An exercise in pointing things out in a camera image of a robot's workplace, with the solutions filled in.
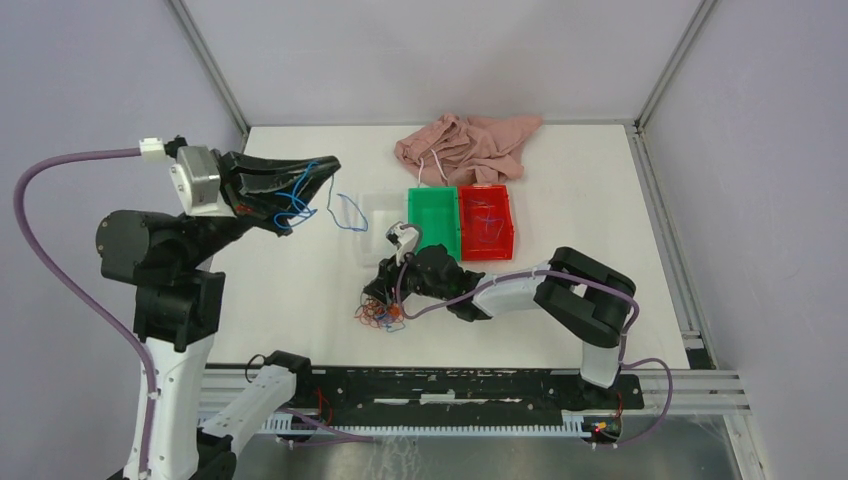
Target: white wall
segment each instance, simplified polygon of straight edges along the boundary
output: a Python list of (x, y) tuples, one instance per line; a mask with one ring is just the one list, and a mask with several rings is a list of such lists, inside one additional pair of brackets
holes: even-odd
[(698, 0), (189, 0), (249, 123), (635, 118)]
[[(163, 1), (4, 2), (0, 17), (0, 478), (106, 478), (129, 453), (138, 360), (27, 248), (14, 183), (52, 155), (238, 134)], [(62, 167), (27, 196), (45, 248), (128, 325), (134, 292), (100, 277), (94, 233), (116, 209), (178, 209), (161, 168)]]
[(848, 2), (720, 2), (648, 146), (777, 479), (846, 478)]

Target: green box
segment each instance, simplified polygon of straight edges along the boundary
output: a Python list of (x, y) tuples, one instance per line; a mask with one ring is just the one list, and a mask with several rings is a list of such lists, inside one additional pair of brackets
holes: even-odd
[(419, 250), (442, 244), (457, 261), (462, 258), (456, 187), (410, 188), (407, 218), (409, 223), (420, 226), (424, 232)]

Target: pink cloth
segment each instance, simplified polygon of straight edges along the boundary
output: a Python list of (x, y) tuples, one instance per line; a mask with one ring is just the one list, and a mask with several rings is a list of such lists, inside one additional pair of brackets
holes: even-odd
[[(521, 178), (521, 151), (527, 137), (542, 125), (542, 117), (517, 116), (506, 119), (469, 116), (465, 121), (452, 113), (395, 145), (395, 156), (403, 166), (432, 187), (503, 183)], [(442, 178), (438, 157), (447, 181)]]

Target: red plastic bin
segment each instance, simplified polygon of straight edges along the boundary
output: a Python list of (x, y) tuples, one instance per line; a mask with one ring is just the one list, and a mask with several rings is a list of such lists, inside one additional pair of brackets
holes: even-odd
[(506, 186), (458, 187), (462, 260), (511, 260), (515, 241)]

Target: white table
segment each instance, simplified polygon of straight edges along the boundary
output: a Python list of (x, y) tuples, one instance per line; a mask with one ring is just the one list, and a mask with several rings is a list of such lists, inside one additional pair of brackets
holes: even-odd
[[(416, 126), (255, 127), (245, 153), (304, 159), (335, 155), (335, 192), (403, 190), (416, 178), (393, 155)], [(516, 230), (508, 262), (464, 263), (507, 272), (571, 246), (629, 276), (642, 315), (626, 360), (661, 357), (688, 368), (668, 284), (636, 168), (620, 125), (545, 125), (528, 141), (524, 178), (507, 184)], [(277, 238), (254, 229), (215, 256), (227, 274), (220, 330), (209, 361), (245, 363), (255, 353), (284, 350), (317, 365), (471, 368), (577, 368), (581, 342), (542, 310), (466, 323), (445, 310), (408, 320), (387, 333), (363, 326), (354, 310), (376, 274), (355, 255), (357, 233), (332, 222), (322, 188), (319, 213)], [(334, 203), (337, 211), (341, 208)], [(434, 302), (410, 297), (418, 311)]]

